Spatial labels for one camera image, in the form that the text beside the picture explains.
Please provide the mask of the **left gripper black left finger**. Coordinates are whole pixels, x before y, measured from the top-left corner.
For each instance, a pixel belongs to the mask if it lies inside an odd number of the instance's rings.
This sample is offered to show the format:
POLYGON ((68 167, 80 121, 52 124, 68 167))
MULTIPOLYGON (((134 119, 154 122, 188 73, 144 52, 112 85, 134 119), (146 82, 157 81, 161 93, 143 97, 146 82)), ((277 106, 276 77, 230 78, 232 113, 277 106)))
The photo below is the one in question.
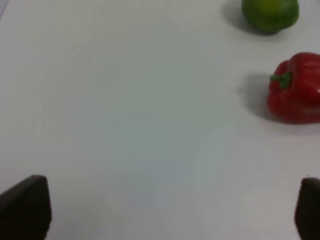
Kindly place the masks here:
POLYGON ((52 222, 48 180, 31 175, 0 194, 0 238, 44 240, 52 222))

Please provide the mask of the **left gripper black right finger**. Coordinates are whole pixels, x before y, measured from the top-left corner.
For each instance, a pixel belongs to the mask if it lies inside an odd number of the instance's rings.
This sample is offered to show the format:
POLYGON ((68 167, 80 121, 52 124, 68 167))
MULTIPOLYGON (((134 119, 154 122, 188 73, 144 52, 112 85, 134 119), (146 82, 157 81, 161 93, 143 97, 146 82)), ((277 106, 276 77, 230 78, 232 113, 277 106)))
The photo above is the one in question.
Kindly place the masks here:
POLYGON ((302 179, 294 221, 301 240, 320 239, 320 180, 318 178, 302 179))

